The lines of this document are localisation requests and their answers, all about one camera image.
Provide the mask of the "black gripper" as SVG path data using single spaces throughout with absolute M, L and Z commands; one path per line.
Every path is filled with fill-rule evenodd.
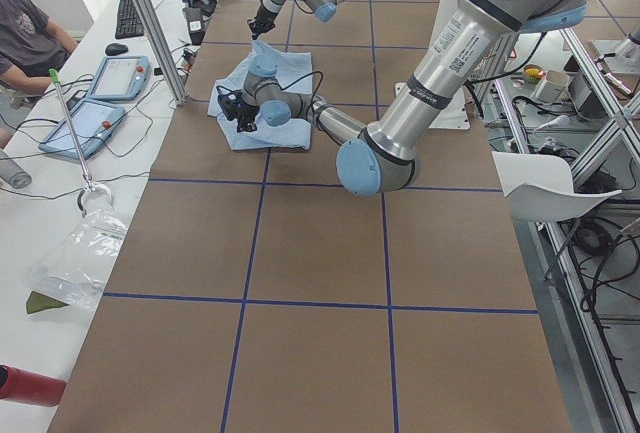
M 257 10 L 254 19 L 247 21 L 252 36 L 257 37 L 258 34 L 262 35 L 270 32 L 275 27 L 275 20 L 277 16 L 278 13 L 274 13 L 261 5 Z
M 246 103 L 237 103 L 236 104 L 236 113 L 237 113 L 237 132 L 244 132 L 246 129 L 248 131 L 256 131 L 256 117 L 259 113 L 259 107 L 249 105 Z

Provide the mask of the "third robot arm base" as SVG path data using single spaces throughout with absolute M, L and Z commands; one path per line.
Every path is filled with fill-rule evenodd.
M 623 40 L 596 39 L 590 44 L 597 54 L 594 63 L 604 79 L 622 94 L 632 96 L 633 90 L 619 76 L 639 76 L 639 23 Z

